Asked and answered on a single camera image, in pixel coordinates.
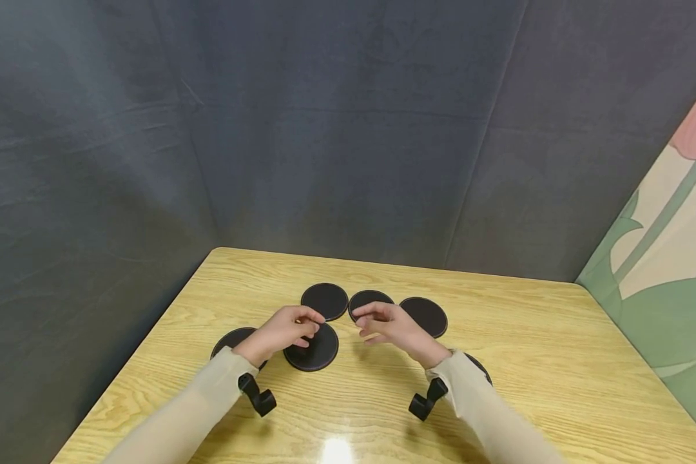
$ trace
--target person's left hand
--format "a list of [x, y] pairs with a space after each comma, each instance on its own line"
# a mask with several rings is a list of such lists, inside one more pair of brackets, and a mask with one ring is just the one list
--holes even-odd
[[302, 337], [312, 338], [324, 324], [322, 314], [306, 306], [284, 306], [257, 331], [251, 333], [232, 353], [239, 354], [255, 367], [270, 359], [273, 353], [291, 345], [309, 347]]

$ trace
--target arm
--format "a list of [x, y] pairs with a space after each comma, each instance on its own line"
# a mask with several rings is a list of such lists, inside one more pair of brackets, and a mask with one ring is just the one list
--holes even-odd
[[308, 347], [325, 318], [308, 307], [277, 311], [234, 349], [224, 347], [191, 383], [126, 436], [103, 464], [185, 464], [240, 397], [237, 380], [290, 345]]
[[183, 464], [240, 397], [237, 379], [258, 370], [224, 347], [190, 385], [124, 438], [104, 464]]
[[449, 388], [446, 399], [474, 431], [493, 464], [558, 464], [565, 461], [541, 432], [516, 414], [464, 353], [451, 353], [394, 304], [374, 302], [353, 311], [367, 345], [390, 342], [425, 368], [429, 379], [440, 377]]
[[426, 371], [440, 377], [456, 416], [474, 431], [493, 464], [559, 464], [564, 459], [540, 431], [519, 416], [461, 351]]

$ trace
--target green stem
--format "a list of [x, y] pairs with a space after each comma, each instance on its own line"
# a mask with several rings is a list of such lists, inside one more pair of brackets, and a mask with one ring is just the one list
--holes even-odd
[[673, 192], [673, 195], [668, 200], [665, 207], [657, 215], [655, 221], [651, 224], [650, 228], [642, 236], [639, 243], [634, 247], [632, 252], [628, 254], [626, 260], [621, 264], [621, 266], [616, 269], [614, 273], [614, 278], [617, 283], [621, 283], [628, 273], [635, 267], [635, 264], [639, 262], [645, 252], [650, 249], [650, 246], [655, 243], [657, 237], [660, 236], [665, 227], [670, 223], [670, 220], [675, 216], [677, 210], [681, 208], [684, 204], [688, 195], [690, 195], [691, 190], [696, 185], [696, 162], [693, 163], [691, 169], [688, 170], [686, 176], [683, 178], [681, 183], [677, 186], [677, 189]]

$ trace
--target person's right hand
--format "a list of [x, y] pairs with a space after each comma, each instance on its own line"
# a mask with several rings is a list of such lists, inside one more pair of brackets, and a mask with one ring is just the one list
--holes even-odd
[[424, 369], [430, 369], [451, 356], [451, 352], [422, 329], [404, 309], [396, 304], [368, 303], [353, 311], [359, 336], [378, 333], [364, 341], [366, 345], [390, 342], [405, 351]]

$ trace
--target flower painting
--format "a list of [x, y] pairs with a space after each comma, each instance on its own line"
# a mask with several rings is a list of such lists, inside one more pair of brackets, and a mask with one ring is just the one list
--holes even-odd
[[696, 421], [696, 103], [577, 281]]

